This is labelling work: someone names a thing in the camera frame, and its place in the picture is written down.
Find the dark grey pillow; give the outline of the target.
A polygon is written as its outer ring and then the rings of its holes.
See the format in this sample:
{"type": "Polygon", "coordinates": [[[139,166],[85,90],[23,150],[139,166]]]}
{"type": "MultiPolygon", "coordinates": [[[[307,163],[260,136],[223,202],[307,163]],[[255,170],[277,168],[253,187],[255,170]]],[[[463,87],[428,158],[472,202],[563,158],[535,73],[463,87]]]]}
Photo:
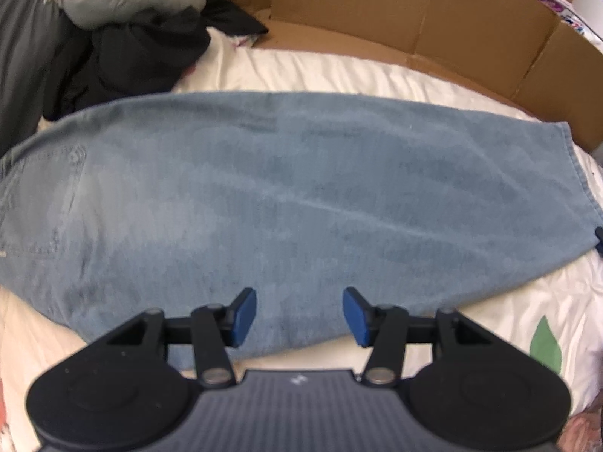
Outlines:
{"type": "Polygon", "coordinates": [[[1,0],[1,152],[37,131],[51,62],[70,32],[44,0],[1,0]]]}

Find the brown cardboard sheet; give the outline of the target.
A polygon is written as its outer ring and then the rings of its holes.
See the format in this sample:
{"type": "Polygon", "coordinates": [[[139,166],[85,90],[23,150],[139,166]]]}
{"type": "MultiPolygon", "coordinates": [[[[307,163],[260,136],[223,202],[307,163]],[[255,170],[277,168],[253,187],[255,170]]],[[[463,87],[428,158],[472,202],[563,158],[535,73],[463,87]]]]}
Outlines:
{"type": "Polygon", "coordinates": [[[230,0],[268,27],[265,48],[408,66],[602,143],[602,55],[537,0],[230,0]]]}

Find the black garment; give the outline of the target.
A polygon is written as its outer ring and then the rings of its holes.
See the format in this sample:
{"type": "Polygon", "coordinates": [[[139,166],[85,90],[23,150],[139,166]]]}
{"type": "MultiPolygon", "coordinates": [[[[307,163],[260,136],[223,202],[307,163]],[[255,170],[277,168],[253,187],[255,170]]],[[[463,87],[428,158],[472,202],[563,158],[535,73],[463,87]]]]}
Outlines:
{"type": "Polygon", "coordinates": [[[229,37],[260,37],[268,28],[229,0],[207,0],[173,17],[143,10],[129,23],[84,31],[70,24],[50,61],[42,105],[46,121],[109,101],[168,93],[208,51],[214,27],[229,37]]]}

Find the light blue denim pants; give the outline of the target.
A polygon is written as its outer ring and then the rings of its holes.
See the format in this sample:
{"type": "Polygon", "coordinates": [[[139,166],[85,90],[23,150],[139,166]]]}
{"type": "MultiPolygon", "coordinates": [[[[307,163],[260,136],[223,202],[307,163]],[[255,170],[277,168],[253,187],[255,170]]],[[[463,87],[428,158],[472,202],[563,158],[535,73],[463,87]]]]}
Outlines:
{"type": "Polygon", "coordinates": [[[344,288],[415,313],[597,244],[564,124],[328,93],[210,92],[66,116],[1,161],[1,282],[92,341],[259,294],[242,357],[343,336],[344,288]]]}

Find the pink white bottle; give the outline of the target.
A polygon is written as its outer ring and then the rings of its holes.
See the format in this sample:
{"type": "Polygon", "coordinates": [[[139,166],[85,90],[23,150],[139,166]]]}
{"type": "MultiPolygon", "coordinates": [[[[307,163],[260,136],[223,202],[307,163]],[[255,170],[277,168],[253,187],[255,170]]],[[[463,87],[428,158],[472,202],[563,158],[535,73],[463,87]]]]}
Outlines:
{"type": "Polygon", "coordinates": [[[572,5],[566,0],[539,0],[541,3],[548,6],[551,10],[558,14],[565,23],[569,24],[573,30],[579,34],[586,36],[588,26],[585,24],[579,15],[574,11],[572,5]]]}

